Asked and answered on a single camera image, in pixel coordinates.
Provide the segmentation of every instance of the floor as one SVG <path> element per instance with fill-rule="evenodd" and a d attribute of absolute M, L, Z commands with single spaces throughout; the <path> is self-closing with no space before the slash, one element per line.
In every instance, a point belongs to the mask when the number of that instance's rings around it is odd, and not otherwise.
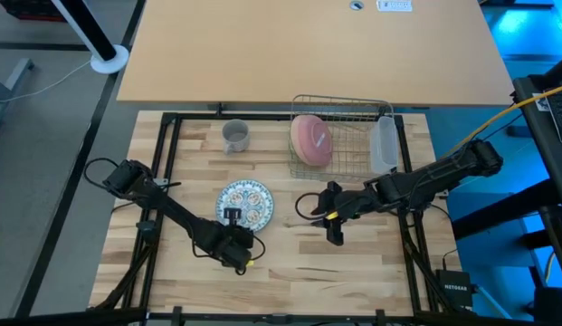
<path fill-rule="evenodd" d="M 86 2 L 110 39 L 119 43 L 136 0 Z M 512 78 L 543 72 L 562 57 L 562 0 L 557 0 L 557 8 L 553 11 L 491 8 L 484 9 L 484 14 Z M 67 24 L 18 21 L 0 8 L 0 43 L 3 42 L 80 43 L 80 40 Z M 6 79 L 22 57 L 32 58 L 36 69 L 26 77 L 21 93 L 41 89 L 89 60 L 86 52 L 0 49 L 0 80 Z M 0 127 L 0 318 L 13 315 L 22 297 L 24 285 L 40 252 L 106 82 L 110 82 L 106 76 L 98 75 L 89 68 L 82 69 L 56 88 L 15 102 L 5 115 Z M 118 104 L 114 101 L 118 85 L 116 83 L 110 95 L 90 158 L 125 158 L 138 110 L 204 108 Z M 442 155 L 496 111 L 460 110 L 458 113 L 441 108 L 429 110 L 427 116 L 436 155 Z M 503 134 L 496 135 L 492 141 L 499 150 L 504 150 L 503 156 L 509 158 L 507 166 L 493 179 L 472 180 L 456 189 L 450 198 L 453 218 L 467 214 L 468 209 L 473 210 L 483 202 L 496 200 L 496 196 L 518 191 L 545 177 L 533 143 L 507 139 Z M 513 159 L 529 167 L 529 173 L 523 176 L 513 173 L 508 168 L 511 166 L 508 162 Z M 94 166 L 95 177 L 103 176 L 105 172 L 105 167 Z M 477 198 L 469 200 L 474 204 L 467 207 L 460 204 L 464 197 L 472 196 Z M 79 184 L 33 314 L 81 311 L 86 307 L 112 205 L 110 196 L 88 187 L 83 181 Z M 519 230 L 532 227 L 539 225 L 531 220 L 524 225 L 516 225 Z M 494 234 L 492 241 L 503 235 L 500 231 Z M 500 247 L 499 243 L 488 241 L 488 238 L 479 241 L 487 242 L 489 249 L 491 244 Z M 464 256 L 463 253 L 472 250 L 473 245 L 459 243 L 459 247 L 461 256 Z M 524 290 L 522 295 L 508 286 L 500 288 L 497 285 L 500 275 L 502 278 L 510 277 L 519 273 L 521 267 L 495 267 L 492 259 L 480 261 L 479 254 L 468 256 L 476 257 L 463 262 L 470 269 L 474 281 L 491 288 L 492 294 L 499 297 L 509 312 L 528 318 L 519 314 L 518 309 L 522 302 L 527 302 L 531 291 Z M 496 253 L 493 260 L 502 256 L 506 255 Z M 508 256 L 514 257 L 511 260 L 515 261 L 515 266 L 529 259 L 528 253 L 508 253 Z M 548 253 L 539 256 L 544 260 Z M 524 277 L 519 273 L 520 282 L 527 281 Z M 492 311 L 484 307 L 480 313 L 491 315 Z"/>

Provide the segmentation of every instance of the sticker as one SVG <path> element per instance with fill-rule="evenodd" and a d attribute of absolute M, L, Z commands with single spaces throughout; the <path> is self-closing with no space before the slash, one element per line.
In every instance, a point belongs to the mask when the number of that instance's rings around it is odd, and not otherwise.
<path fill-rule="evenodd" d="M 532 93 L 532 96 L 538 96 L 541 95 L 542 93 Z M 538 100 L 535 100 L 536 102 L 536 106 L 538 107 L 539 111 L 542 112 L 550 112 L 550 103 L 548 103 L 548 99 L 547 98 L 541 98 Z"/>
<path fill-rule="evenodd" d="M 412 12 L 412 0 L 377 0 L 377 10 L 380 12 Z"/>
<path fill-rule="evenodd" d="M 325 133 L 323 132 L 322 135 L 320 135 L 319 140 L 317 140 L 317 144 L 315 146 L 317 146 L 317 149 L 319 148 L 320 144 L 323 143 L 323 140 L 325 139 Z"/>

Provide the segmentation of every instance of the plate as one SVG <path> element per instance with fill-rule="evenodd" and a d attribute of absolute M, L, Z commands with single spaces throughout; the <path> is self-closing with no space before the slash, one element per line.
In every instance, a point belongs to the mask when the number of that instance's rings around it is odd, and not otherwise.
<path fill-rule="evenodd" d="M 216 219 L 228 225 L 228 219 L 224 219 L 225 208 L 240 208 L 238 225 L 257 232 L 271 221 L 274 202 L 271 192 L 262 183 L 239 180 L 226 186 L 216 199 Z"/>

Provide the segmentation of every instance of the plastic container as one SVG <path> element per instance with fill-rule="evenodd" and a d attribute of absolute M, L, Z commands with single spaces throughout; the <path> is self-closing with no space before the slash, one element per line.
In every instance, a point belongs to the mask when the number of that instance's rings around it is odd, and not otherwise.
<path fill-rule="evenodd" d="M 371 170 L 375 174 L 389 173 L 399 164 L 397 128 L 392 117 L 381 117 L 371 129 Z"/>

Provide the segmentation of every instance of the wooden desk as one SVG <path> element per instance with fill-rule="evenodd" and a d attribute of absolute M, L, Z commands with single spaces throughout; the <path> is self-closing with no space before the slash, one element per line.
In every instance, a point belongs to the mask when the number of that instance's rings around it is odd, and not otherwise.
<path fill-rule="evenodd" d="M 506 106 L 513 91 L 477 0 L 155 0 L 119 101 L 291 102 L 298 94 L 407 106 Z"/>
<path fill-rule="evenodd" d="M 151 164 L 161 115 L 158 111 L 139 113 L 128 158 Z M 404 120 L 413 166 L 432 162 L 425 116 L 407 114 Z M 267 245 L 266 255 L 246 275 L 238 276 L 218 262 L 194 258 L 185 231 L 165 218 L 151 311 L 171 312 L 173 306 L 181 305 L 189 313 L 372 315 L 375 309 L 385 309 L 387 315 L 411 315 L 397 218 L 373 214 L 349 221 L 344 225 L 345 244 L 328 243 L 324 229 L 309 226 L 294 212 L 299 195 L 319 192 L 326 184 L 291 178 L 289 122 L 247 122 L 251 127 L 249 150 L 227 157 L 220 137 L 225 121 L 184 120 L 171 180 L 183 184 L 171 188 L 169 195 L 198 216 L 215 219 L 214 203 L 222 188 L 237 179 L 259 180 L 275 201 L 272 221 L 258 234 Z M 436 204 L 445 207 L 441 200 Z M 303 205 L 313 207 L 312 202 Z M 90 304 L 103 301 L 128 270 L 139 212 L 138 207 L 129 206 L 113 214 Z M 455 248 L 450 220 L 441 211 L 428 209 L 424 230 L 433 268 L 439 268 L 443 254 Z M 258 245 L 253 249 L 255 253 L 260 250 Z M 452 269 L 460 268 L 457 254 L 448 255 L 448 264 Z M 419 271 L 417 276 L 426 309 L 424 281 Z M 135 304 L 141 282 L 140 277 Z"/>

